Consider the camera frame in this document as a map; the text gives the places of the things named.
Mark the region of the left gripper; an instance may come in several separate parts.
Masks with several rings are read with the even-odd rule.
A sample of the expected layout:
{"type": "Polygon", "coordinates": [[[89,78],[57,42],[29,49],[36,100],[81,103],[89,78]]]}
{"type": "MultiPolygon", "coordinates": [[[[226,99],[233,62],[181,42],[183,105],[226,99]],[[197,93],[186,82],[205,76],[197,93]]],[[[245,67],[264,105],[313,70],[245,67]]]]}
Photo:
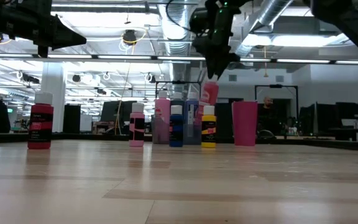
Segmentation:
{"type": "Polygon", "coordinates": [[[86,38],[67,26],[58,15],[51,15],[52,0],[18,0],[17,8],[31,16],[36,27],[32,29],[33,43],[38,46],[38,55],[48,56],[54,34],[54,18],[57,22],[57,37],[53,49],[83,45],[86,38]]]}

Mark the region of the large red paint bottle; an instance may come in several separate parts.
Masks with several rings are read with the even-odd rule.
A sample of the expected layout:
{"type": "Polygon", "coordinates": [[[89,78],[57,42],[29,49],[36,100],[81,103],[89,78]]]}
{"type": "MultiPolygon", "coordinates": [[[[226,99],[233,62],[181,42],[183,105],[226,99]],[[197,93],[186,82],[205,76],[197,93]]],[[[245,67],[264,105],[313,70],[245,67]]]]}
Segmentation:
{"type": "Polygon", "coordinates": [[[201,119],[205,106],[214,106],[216,104],[219,93],[218,78],[216,75],[202,85],[199,107],[197,112],[197,123],[201,125],[201,119]]]}

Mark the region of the large blue paint bottle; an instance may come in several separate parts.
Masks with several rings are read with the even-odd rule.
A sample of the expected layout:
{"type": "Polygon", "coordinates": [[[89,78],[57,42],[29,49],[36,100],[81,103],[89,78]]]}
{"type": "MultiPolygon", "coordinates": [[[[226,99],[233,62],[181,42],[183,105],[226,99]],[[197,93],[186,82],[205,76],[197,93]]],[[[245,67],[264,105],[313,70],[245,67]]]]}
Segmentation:
{"type": "Polygon", "coordinates": [[[184,143],[186,145],[201,144],[201,125],[197,123],[199,107],[198,94],[191,92],[185,101],[184,143]]]}

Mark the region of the large dark green paint bottle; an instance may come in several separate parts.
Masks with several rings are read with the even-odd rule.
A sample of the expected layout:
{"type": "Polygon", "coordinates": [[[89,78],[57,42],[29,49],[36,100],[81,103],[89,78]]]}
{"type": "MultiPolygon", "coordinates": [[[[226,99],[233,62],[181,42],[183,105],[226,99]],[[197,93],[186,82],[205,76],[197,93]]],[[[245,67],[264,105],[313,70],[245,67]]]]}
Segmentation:
{"type": "Polygon", "coordinates": [[[176,91],[173,93],[173,98],[170,101],[170,105],[180,105],[182,108],[185,107],[185,101],[183,100],[183,95],[181,92],[176,91]]]}

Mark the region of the small yellow paint bottle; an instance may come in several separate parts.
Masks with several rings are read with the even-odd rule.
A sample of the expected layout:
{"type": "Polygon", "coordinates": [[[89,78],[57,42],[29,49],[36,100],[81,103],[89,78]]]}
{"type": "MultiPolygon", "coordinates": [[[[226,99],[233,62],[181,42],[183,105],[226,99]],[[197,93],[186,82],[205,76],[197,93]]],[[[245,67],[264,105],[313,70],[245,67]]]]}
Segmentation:
{"type": "Polygon", "coordinates": [[[206,105],[201,117],[201,146],[204,148],[216,147],[216,116],[215,107],[206,105]]]}

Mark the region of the large pink paint bottle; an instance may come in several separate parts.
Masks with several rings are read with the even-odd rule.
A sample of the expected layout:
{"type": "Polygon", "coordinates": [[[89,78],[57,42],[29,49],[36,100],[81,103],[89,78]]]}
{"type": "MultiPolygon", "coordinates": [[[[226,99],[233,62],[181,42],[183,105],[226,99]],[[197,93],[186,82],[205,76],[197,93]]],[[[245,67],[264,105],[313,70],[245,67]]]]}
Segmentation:
{"type": "Polygon", "coordinates": [[[168,144],[170,127],[170,100],[167,91],[159,91],[155,100],[154,143],[168,144]]]}

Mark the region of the small red paint bottle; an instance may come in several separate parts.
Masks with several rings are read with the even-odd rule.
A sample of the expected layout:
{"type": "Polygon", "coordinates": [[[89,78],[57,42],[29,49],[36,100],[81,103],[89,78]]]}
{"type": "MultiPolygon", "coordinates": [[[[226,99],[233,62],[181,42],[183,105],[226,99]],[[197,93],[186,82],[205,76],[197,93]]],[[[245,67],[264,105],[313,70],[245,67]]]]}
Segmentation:
{"type": "Polygon", "coordinates": [[[28,149],[50,149],[53,129],[53,94],[35,93],[29,120],[28,149]]]}

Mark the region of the small dark blue paint bottle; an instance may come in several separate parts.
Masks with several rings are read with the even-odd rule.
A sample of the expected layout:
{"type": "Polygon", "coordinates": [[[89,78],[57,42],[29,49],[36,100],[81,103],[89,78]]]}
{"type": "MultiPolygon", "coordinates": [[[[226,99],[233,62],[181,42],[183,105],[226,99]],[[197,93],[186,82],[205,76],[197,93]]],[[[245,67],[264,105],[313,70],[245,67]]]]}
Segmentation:
{"type": "Polygon", "coordinates": [[[183,112],[182,105],[172,105],[170,109],[169,146],[183,146],[183,112]]]}

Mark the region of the small pink paint bottle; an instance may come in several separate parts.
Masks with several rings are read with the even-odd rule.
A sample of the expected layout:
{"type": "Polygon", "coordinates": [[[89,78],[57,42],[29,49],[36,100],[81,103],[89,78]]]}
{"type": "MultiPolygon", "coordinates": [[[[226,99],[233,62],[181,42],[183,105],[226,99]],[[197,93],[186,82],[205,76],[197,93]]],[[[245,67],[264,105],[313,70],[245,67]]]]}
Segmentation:
{"type": "Polygon", "coordinates": [[[129,123],[130,147],[142,147],[144,145],[145,114],[143,103],[133,103],[129,123]]]}

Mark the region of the white building column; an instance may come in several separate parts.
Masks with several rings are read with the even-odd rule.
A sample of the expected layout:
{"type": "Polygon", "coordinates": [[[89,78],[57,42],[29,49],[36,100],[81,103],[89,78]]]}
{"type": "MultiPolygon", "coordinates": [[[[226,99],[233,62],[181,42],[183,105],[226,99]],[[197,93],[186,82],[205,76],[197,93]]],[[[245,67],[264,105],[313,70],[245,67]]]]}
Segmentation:
{"type": "Polygon", "coordinates": [[[67,73],[62,62],[43,63],[41,90],[53,95],[52,131],[54,133],[61,133],[63,131],[66,83],[67,73]]]}

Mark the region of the pink plastic cup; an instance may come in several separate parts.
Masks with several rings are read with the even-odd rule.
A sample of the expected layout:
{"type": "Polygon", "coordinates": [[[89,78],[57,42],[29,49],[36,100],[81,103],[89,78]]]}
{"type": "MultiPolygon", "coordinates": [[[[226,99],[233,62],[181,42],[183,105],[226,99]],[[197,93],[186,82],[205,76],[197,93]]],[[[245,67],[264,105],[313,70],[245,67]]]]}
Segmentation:
{"type": "Polygon", "coordinates": [[[232,123],[236,146],[255,146],[257,135],[257,107],[255,101],[232,103],[232,123]]]}

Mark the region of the clear grey plastic bin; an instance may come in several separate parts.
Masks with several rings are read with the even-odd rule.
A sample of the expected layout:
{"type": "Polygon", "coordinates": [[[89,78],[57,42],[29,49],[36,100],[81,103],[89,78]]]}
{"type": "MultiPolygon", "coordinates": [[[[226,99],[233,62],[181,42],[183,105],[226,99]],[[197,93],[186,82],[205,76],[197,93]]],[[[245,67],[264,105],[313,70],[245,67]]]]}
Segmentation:
{"type": "MultiPolygon", "coordinates": [[[[152,142],[154,144],[169,144],[170,141],[170,116],[166,118],[152,115],[152,142]]],[[[199,123],[188,122],[183,116],[183,144],[201,144],[201,125],[199,123]]]]}

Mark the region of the black cabinet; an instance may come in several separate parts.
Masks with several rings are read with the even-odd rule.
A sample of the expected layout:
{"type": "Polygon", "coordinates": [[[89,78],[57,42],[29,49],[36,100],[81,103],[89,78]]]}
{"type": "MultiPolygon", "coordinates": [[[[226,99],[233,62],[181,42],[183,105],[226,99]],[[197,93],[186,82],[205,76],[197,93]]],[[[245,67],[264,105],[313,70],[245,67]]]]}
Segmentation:
{"type": "Polygon", "coordinates": [[[65,105],[63,117],[63,132],[69,134],[80,133],[80,105],[65,105]]]}

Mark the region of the black computer monitor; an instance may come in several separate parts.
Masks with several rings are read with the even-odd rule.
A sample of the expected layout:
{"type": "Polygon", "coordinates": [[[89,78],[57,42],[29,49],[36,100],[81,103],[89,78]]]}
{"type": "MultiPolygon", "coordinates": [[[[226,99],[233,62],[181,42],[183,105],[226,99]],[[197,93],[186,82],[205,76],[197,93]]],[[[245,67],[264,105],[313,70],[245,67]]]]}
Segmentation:
{"type": "Polygon", "coordinates": [[[304,136],[312,136],[314,134],[314,112],[315,104],[300,108],[298,121],[300,131],[304,136]]]}
{"type": "Polygon", "coordinates": [[[337,127],[336,105],[317,104],[316,106],[318,130],[323,132],[337,127]]]}
{"type": "Polygon", "coordinates": [[[123,122],[130,121],[130,115],[132,113],[133,103],[136,103],[136,101],[123,101],[121,103],[121,108],[122,108],[121,119],[123,122]]]}
{"type": "Polygon", "coordinates": [[[119,104],[120,104],[119,101],[105,101],[103,103],[100,121],[102,122],[115,121],[117,118],[119,104]]]}
{"type": "Polygon", "coordinates": [[[358,119],[358,103],[337,102],[340,119],[358,119]]]}

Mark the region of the long strip light rail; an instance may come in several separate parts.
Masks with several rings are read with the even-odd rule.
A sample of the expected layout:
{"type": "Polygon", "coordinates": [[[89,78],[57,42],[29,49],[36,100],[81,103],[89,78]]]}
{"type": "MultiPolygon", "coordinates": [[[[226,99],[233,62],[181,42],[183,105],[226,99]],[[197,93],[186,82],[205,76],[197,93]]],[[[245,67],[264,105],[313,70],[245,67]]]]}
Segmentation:
{"type": "MultiPolygon", "coordinates": [[[[156,55],[80,55],[80,54],[50,54],[43,58],[37,54],[4,54],[0,58],[22,60],[61,60],[61,61],[96,61],[113,62],[124,61],[167,61],[167,62],[204,62],[204,57],[191,56],[156,56],[156,55]]],[[[289,59],[289,58],[241,58],[242,63],[299,63],[299,64],[331,64],[331,65],[358,65],[358,60],[317,60],[317,59],[289,59]]]]}

